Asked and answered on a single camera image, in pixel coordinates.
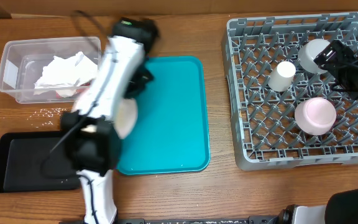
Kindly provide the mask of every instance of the white tissue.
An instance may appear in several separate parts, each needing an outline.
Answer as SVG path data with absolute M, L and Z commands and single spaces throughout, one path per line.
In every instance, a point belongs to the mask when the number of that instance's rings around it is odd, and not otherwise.
M 42 76 L 35 83 L 35 89 L 75 87 L 88 83 L 96 78 L 98 65 L 93 63 L 83 52 L 63 59 L 53 56 L 53 61 L 45 66 Z M 48 90 L 34 91 L 35 95 Z M 77 90 L 57 90 L 61 97 L 73 96 Z

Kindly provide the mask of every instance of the plastic storage bin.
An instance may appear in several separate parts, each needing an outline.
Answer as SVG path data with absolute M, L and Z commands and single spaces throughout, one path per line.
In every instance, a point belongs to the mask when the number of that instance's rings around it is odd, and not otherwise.
M 34 83 L 42 76 L 42 69 L 53 56 L 68 58 L 82 51 L 90 60 L 98 64 L 100 40 L 90 37 L 98 51 L 83 37 L 64 37 L 35 40 L 10 41 L 5 45 L 0 64 L 0 91 L 13 96 L 18 103 L 56 103 L 74 101 L 78 94 L 62 98 L 56 90 L 80 92 L 88 86 L 34 89 Z

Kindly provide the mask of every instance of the white plastic cup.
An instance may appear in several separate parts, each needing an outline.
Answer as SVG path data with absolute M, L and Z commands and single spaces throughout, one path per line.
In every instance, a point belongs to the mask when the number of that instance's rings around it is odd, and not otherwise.
M 126 138 L 134 129 L 138 109 L 135 99 L 122 99 L 115 118 L 114 128 L 121 139 Z
M 326 99 L 316 97 L 300 103 L 295 109 L 295 121 L 302 131 L 322 135 L 336 119 L 335 107 Z
M 270 74 L 269 87 L 274 91 L 285 91 L 291 84 L 296 68 L 291 62 L 280 62 Z
M 327 71 L 320 69 L 313 61 L 318 54 L 320 54 L 329 45 L 328 40 L 315 39 L 304 45 L 298 53 L 298 59 L 300 59 L 300 65 L 303 69 L 310 73 L 326 73 Z

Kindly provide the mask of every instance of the plastic grid rack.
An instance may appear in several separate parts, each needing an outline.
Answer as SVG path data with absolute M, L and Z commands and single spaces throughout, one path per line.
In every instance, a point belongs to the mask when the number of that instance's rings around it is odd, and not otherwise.
M 298 51 L 313 39 L 341 40 L 358 51 L 358 12 L 231 19 L 222 41 L 229 84 L 236 164 L 243 170 L 292 168 L 322 163 L 358 164 L 358 100 L 331 91 L 329 73 L 311 74 Z M 279 62 L 295 64 L 291 87 L 269 88 Z M 313 97 L 337 111 L 333 128 L 311 136 L 296 125 L 297 105 Z

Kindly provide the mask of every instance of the wooden surface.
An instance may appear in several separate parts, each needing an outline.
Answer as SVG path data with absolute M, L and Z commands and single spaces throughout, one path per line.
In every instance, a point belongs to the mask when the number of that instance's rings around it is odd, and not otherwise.
M 233 17 L 282 14 L 153 16 L 162 43 L 155 55 L 193 55 L 204 66 L 211 163 L 202 172 L 127 177 L 114 174 L 114 200 L 121 218 L 229 218 L 276 215 L 287 205 L 321 205 L 332 194 L 358 186 L 358 166 L 323 165 L 245 172 L 234 162 L 229 91 L 220 41 Z M 99 20 L 109 27 L 111 19 Z M 97 30 L 83 23 L 90 35 Z M 7 41 L 78 35 L 69 19 L 0 20 L 0 59 Z M 58 129 L 70 104 L 20 105 L 0 93 L 0 137 L 7 132 Z M 81 190 L 0 194 L 0 223 L 57 223 L 81 219 Z

